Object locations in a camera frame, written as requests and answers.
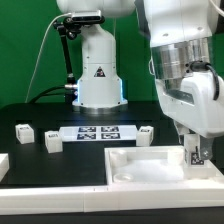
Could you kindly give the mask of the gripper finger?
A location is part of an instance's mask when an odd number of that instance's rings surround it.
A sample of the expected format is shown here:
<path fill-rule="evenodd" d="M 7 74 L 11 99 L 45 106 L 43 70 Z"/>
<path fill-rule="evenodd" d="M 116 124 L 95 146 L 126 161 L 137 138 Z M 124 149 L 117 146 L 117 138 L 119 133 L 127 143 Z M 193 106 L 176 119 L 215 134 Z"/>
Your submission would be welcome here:
<path fill-rule="evenodd" d="M 213 138 L 200 137 L 199 155 L 202 160 L 210 160 L 213 156 Z"/>
<path fill-rule="evenodd" d="M 178 141 L 180 144 L 183 144 L 184 143 L 184 135 L 186 134 L 187 129 L 177 121 L 174 122 L 174 126 L 175 126 L 175 129 L 178 134 Z"/>

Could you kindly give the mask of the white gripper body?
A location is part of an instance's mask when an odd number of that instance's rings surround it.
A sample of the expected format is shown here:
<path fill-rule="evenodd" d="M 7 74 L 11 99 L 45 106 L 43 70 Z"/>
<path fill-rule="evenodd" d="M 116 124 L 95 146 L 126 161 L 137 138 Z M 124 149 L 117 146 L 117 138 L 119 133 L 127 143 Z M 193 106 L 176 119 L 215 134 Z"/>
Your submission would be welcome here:
<path fill-rule="evenodd" d="M 211 72 L 196 72 L 182 80 L 180 91 L 191 97 L 186 102 L 166 92 L 165 83 L 156 79 L 159 103 L 165 115 L 205 138 L 224 135 L 224 80 L 219 77 L 219 97 L 214 100 Z"/>

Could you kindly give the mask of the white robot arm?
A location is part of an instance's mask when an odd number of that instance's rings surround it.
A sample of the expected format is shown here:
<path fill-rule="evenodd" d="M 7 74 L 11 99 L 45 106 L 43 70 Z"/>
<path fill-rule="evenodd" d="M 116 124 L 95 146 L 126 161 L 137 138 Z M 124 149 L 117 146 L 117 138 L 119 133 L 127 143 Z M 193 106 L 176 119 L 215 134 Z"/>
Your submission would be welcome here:
<path fill-rule="evenodd" d="M 82 109 L 125 105 L 116 74 L 116 42 L 100 23 L 136 12 L 150 41 L 150 72 L 161 109 L 172 118 L 185 147 L 212 158 L 213 139 L 224 135 L 224 80 L 211 65 L 211 37 L 224 17 L 224 0 L 56 0 L 65 33 L 82 35 Z"/>

